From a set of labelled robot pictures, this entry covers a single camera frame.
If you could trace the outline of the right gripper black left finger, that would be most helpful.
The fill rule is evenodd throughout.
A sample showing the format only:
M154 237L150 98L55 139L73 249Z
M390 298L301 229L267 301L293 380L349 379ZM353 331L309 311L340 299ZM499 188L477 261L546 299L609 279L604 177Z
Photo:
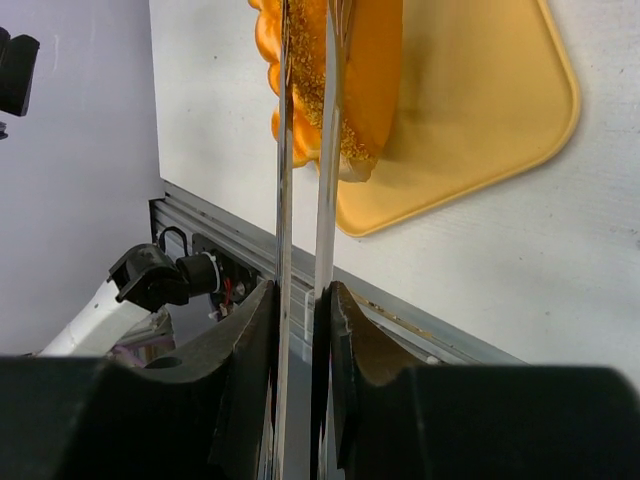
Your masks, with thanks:
M274 287L144 368L105 358L1 361L5 479L254 479Z

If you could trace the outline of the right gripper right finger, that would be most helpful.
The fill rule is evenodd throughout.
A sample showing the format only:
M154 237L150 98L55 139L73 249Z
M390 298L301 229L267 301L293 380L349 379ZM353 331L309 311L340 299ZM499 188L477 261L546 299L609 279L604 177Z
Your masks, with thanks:
M617 371L423 362L333 282L316 305L311 459L349 479L635 479L639 396Z

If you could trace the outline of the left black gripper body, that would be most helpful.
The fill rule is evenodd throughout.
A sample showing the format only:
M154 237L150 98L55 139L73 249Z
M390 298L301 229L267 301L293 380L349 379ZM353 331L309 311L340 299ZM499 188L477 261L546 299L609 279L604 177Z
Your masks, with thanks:
M31 87L40 42L21 34L12 37L1 28L1 112L24 117L29 109Z

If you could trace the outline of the metal food tongs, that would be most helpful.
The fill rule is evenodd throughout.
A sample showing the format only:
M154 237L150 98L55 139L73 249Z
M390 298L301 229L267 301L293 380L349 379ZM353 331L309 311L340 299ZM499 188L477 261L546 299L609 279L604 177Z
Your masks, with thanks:
M317 206L312 332L310 466L312 479L328 476L328 403L330 390L330 305L333 281L336 202L343 125L346 62L351 44L352 1L330 1L326 9L325 87ZM290 4L281 4L279 73L278 177L276 216L277 361L272 370L272 441L268 475L284 476L288 400L290 298L292 267L292 175L294 146L293 64L290 47L293 22Z

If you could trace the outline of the brown oval crusty bread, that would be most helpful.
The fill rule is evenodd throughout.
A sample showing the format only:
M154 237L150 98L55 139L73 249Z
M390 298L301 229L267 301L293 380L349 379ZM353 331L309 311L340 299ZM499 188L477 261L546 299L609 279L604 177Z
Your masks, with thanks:
M293 84L293 165L320 157L325 87L324 1L293 1L289 9ZM400 1L357 1L351 10L339 178L367 181L390 136L398 104L403 36Z

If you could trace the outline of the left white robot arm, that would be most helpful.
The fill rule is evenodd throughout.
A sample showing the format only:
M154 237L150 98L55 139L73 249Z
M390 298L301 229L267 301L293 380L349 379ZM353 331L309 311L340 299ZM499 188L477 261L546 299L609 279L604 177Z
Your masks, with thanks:
M165 306L186 305L202 295L219 321L256 285L254 269L214 247L188 247L183 230L166 227L155 242L124 253L89 303L38 354L99 357L123 350L121 339Z

